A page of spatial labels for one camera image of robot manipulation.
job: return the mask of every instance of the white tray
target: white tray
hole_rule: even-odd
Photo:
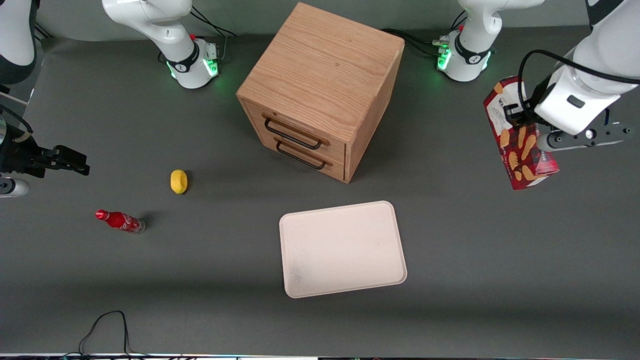
[[[294,299],[406,279],[396,213],[387,201],[286,214],[280,243],[284,287]]]

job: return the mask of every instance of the black metal handle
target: black metal handle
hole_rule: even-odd
[[[308,162],[308,161],[305,161],[305,160],[303,160],[303,159],[301,159],[301,158],[299,158],[299,157],[297,157],[297,156],[295,156],[295,155],[293,155],[293,154],[289,154],[288,152],[286,152],[286,151],[282,150],[282,149],[280,148],[280,145],[282,145],[282,142],[278,142],[278,143],[276,144],[276,150],[277,150],[280,154],[283,154],[284,156],[286,156],[286,157],[288,157],[288,158],[290,158],[290,159],[293,159],[293,160],[296,160],[296,161],[298,161],[298,162],[300,162],[300,163],[303,163],[303,164],[305,164],[306,166],[308,166],[308,167],[310,167],[310,168],[314,168],[314,169],[316,169],[316,170],[322,170],[322,169],[324,169],[324,166],[326,165],[326,161],[323,161],[323,162],[322,162],[322,165],[313,165],[313,164],[311,164],[311,163],[310,163],[310,162]]]
[[[287,140],[290,140],[290,141],[292,141],[292,142],[294,142],[294,143],[296,143],[296,144],[298,144],[300,146],[304,146],[307,149],[311,149],[311,150],[318,150],[320,145],[322,145],[322,140],[318,140],[318,143],[315,144],[315,145],[311,145],[309,143],[302,142],[302,141],[294,138],[293,136],[287,135],[287,134],[283,133],[282,131],[279,131],[279,130],[276,130],[276,129],[272,128],[272,127],[269,127],[269,123],[270,122],[271,122],[271,118],[269,118],[269,117],[267,117],[266,120],[264,121],[264,127],[266,127],[267,130],[271,131],[274,134],[278,134],[278,135],[282,136],[283,138],[285,138]]]

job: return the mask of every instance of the wooden cabinet top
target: wooden cabinet top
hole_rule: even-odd
[[[404,40],[298,3],[237,94],[350,142]]]

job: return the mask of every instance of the lemon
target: lemon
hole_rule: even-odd
[[[187,174],[182,170],[174,170],[171,173],[171,190],[175,193],[184,193],[187,191]]]

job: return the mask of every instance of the red soda bottle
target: red soda bottle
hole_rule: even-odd
[[[144,221],[119,211],[110,213],[100,209],[95,212],[95,217],[106,222],[113,229],[126,231],[127,233],[140,234],[145,230]]]

